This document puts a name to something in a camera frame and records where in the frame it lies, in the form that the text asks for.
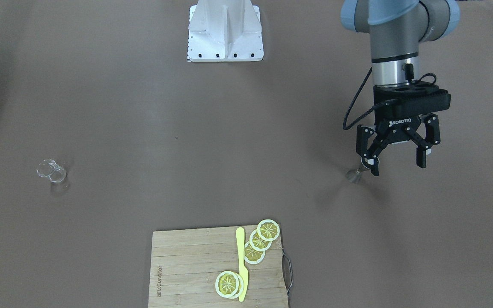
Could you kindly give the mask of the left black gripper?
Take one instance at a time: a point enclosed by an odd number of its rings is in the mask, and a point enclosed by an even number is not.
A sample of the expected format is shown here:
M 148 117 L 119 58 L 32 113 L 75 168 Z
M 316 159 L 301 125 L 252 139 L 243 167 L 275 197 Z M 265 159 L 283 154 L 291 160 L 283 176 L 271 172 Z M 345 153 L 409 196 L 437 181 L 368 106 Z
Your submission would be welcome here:
M 426 135 L 422 137 L 417 129 L 424 124 Z M 433 145 L 441 142 L 440 119 L 438 115 L 429 113 L 415 115 L 410 118 L 388 119 L 376 116 L 375 127 L 358 125 L 356 127 L 356 153 L 362 163 L 370 169 L 372 175 L 379 176 L 379 155 L 391 144 L 412 140 L 416 148 L 416 164 L 426 168 L 427 155 Z

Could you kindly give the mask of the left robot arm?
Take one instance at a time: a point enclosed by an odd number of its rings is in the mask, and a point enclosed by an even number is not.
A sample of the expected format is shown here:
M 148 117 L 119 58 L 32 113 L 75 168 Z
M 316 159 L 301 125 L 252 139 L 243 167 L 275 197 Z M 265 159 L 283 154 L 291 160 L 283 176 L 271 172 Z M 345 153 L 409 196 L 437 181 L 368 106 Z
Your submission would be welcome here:
M 379 174 L 379 156 L 389 145 L 413 142 L 416 164 L 426 167 L 432 147 L 441 143 L 438 112 L 450 108 L 451 95 L 436 84 L 436 74 L 421 74 L 419 45 L 436 41 L 456 29 L 460 8 L 455 0 L 347 0 L 341 8 L 345 29 L 370 36 L 374 103 L 348 123 L 354 96 L 342 128 L 356 129 L 360 166 L 346 177 L 358 183 L 362 173 Z

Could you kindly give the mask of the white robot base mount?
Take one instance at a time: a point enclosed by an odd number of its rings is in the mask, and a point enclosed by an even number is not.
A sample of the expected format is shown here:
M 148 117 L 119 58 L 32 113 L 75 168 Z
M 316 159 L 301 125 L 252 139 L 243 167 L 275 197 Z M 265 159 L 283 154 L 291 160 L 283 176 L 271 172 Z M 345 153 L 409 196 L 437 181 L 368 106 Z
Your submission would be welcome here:
M 188 17 L 188 61 L 263 60 L 260 8 L 250 0 L 200 0 Z

